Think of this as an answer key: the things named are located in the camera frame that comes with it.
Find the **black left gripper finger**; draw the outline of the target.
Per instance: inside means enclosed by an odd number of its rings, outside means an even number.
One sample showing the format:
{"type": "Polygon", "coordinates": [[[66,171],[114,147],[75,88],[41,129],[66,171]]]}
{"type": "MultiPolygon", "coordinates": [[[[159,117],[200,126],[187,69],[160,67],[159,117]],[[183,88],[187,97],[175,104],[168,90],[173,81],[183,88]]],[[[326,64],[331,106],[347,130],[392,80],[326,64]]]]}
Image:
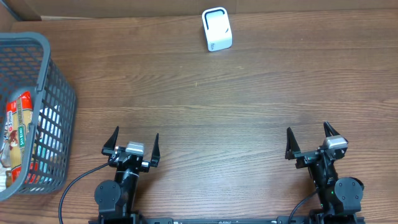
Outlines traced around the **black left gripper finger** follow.
{"type": "Polygon", "coordinates": [[[159,134],[156,134],[154,147],[152,150],[152,155],[150,160],[150,166],[157,167],[159,165],[159,162],[160,162],[159,134]]]}
{"type": "Polygon", "coordinates": [[[114,150],[116,147],[116,141],[118,138],[118,133],[119,133],[119,126],[117,126],[111,135],[111,137],[105,142],[103,146],[103,150],[114,150]]]}

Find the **orange spaghetti packet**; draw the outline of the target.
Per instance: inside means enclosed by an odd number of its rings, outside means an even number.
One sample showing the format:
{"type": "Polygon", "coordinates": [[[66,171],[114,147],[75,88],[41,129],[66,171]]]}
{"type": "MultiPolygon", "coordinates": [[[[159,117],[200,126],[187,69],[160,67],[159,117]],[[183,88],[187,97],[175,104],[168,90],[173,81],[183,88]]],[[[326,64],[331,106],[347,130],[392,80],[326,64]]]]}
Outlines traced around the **orange spaghetti packet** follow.
{"type": "Polygon", "coordinates": [[[21,173],[32,113],[29,91],[6,104],[6,123],[1,146],[1,191],[10,187],[21,173]]]}

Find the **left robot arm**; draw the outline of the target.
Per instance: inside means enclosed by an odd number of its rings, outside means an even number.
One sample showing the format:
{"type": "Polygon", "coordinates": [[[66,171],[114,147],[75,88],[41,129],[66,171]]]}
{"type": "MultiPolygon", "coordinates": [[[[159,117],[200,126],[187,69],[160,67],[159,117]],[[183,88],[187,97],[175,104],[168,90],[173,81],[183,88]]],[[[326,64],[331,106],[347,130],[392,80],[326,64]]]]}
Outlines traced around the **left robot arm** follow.
{"type": "Polygon", "coordinates": [[[147,223],[146,218],[132,206],[139,174],[159,165],[159,137],[155,137],[151,159],[146,161],[142,143],[130,141],[125,147],[116,145],[118,132],[119,128],[116,128],[101,150],[108,156],[108,165],[116,168],[116,173],[113,180],[105,180],[95,189],[98,219],[94,223],[147,223]]]}

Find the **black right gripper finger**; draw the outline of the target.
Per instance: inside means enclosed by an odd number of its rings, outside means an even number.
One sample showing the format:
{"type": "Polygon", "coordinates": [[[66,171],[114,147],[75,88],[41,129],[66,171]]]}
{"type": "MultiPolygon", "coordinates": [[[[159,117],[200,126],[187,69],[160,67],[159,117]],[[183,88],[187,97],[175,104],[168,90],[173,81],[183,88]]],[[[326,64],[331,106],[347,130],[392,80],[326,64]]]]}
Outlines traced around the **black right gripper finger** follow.
{"type": "Polygon", "coordinates": [[[299,148],[298,142],[294,136],[291,128],[287,128],[287,145],[285,150],[285,159],[291,160],[295,159],[296,154],[300,154],[301,150],[299,148]]]}
{"type": "Polygon", "coordinates": [[[324,127],[324,132],[325,132],[325,136],[326,137],[332,137],[332,136],[340,135],[339,132],[336,131],[333,128],[333,126],[328,121],[325,121],[323,123],[323,127],[324,127]]]}

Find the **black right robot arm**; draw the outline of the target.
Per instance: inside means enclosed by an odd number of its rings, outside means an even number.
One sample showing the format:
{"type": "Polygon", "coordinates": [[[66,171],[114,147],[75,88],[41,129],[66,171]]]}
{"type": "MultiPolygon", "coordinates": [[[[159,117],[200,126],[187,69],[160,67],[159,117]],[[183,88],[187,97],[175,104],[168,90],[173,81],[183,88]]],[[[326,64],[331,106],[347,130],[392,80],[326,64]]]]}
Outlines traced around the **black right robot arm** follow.
{"type": "Polygon", "coordinates": [[[333,126],[323,123],[325,139],[314,151],[301,151],[291,128],[287,128],[285,158],[295,160],[298,169],[307,168],[315,190],[291,211],[287,223],[364,223],[361,211],[364,184],[354,177],[338,177],[334,163],[344,158],[349,141],[333,126]],[[321,208],[305,216],[296,217],[297,210],[317,195],[321,208]]]}

